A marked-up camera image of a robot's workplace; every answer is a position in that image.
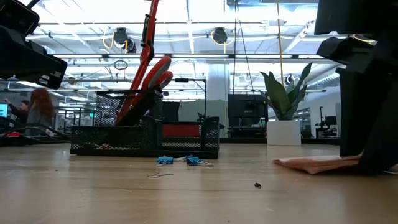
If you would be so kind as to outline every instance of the ceiling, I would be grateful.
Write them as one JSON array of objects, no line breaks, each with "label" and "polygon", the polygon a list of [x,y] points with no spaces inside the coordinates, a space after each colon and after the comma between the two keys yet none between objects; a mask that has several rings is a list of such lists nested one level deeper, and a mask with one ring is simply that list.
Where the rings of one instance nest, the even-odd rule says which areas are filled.
[{"label": "ceiling", "polygon": [[[242,0],[239,9],[230,6],[230,0],[161,0],[157,11],[155,31],[156,54],[283,54],[313,55],[320,43],[328,37],[341,35],[314,35],[317,3],[312,0],[280,1],[279,18],[281,43],[278,41],[277,7],[273,3],[258,3],[261,0]],[[39,27],[28,39],[46,47],[51,54],[122,54],[122,49],[113,45],[112,33],[118,27],[125,27],[131,39],[137,45],[137,53],[141,52],[143,21],[149,12],[150,1],[137,0],[41,0],[33,7],[40,16]],[[216,27],[223,27],[227,33],[227,44],[218,45],[211,38]],[[59,97],[84,96],[93,100],[95,94],[87,94],[91,89],[128,89],[139,66],[139,59],[124,59],[128,63],[125,70],[117,70],[113,63],[117,59],[101,58],[70,58],[65,82],[58,93]],[[303,67],[313,61],[284,59],[284,74],[300,76]],[[207,78],[210,66],[214,63],[227,64],[229,87],[264,88],[264,79],[260,71],[272,71],[280,77],[278,60],[236,60],[230,59],[176,59],[170,71],[175,77]],[[335,76],[332,72],[321,77],[337,66],[325,59],[312,65],[312,87],[323,88],[336,85],[329,81]],[[252,76],[253,86],[248,73]],[[77,82],[66,82],[67,79]],[[169,99],[203,98],[198,83],[171,83],[169,89],[189,89],[192,92],[170,92]],[[10,88],[32,88],[18,82],[11,83]]]}]

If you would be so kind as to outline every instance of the wooden table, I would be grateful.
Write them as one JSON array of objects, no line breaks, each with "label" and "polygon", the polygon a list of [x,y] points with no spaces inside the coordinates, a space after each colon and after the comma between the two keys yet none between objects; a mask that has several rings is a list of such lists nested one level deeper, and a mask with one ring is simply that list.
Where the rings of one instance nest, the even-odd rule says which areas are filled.
[{"label": "wooden table", "polygon": [[[214,167],[70,156],[68,144],[0,148],[1,224],[398,223],[398,178],[308,175],[275,157],[336,146],[222,144]],[[259,182],[261,189],[254,187]]]}]

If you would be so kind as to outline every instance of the white planter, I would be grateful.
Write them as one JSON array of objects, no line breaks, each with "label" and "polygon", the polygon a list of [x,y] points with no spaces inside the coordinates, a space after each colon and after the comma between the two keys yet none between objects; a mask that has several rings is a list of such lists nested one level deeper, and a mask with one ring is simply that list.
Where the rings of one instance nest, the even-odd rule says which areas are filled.
[{"label": "white planter", "polygon": [[300,122],[267,122],[267,144],[270,146],[301,146]]}]

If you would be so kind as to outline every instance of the person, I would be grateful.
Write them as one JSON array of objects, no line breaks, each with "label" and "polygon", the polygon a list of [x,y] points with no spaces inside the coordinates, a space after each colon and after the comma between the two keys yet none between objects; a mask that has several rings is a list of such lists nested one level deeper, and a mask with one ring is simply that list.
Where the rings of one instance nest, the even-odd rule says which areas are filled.
[{"label": "person", "polygon": [[8,99],[4,99],[4,101],[8,104],[11,109],[11,114],[17,116],[15,121],[21,124],[26,124],[27,115],[29,113],[29,105],[30,102],[27,100],[22,100],[19,103],[19,106],[14,106]]},{"label": "person", "polygon": [[[52,119],[55,116],[54,106],[50,94],[45,88],[38,88],[30,96],[28,123],[39,123],[51,127]],[[29,136],[41,135],[43,132],[34,129],[28,129]]]}]

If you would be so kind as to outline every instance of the red panel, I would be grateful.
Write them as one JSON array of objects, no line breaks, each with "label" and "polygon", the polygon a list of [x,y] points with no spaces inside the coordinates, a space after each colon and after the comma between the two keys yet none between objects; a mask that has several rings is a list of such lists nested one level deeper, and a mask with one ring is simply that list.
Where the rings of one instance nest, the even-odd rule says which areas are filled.
[{"label": "red panel", "polygon": [[199,137],[199,125],[163,125],[163,136]]},{"label": "red panel", "polygon": [[21,136],[21,134],[18,133],[18,132],[11,132],[11,133],[8,135],[8,137],[19,137],[19,136]]}]

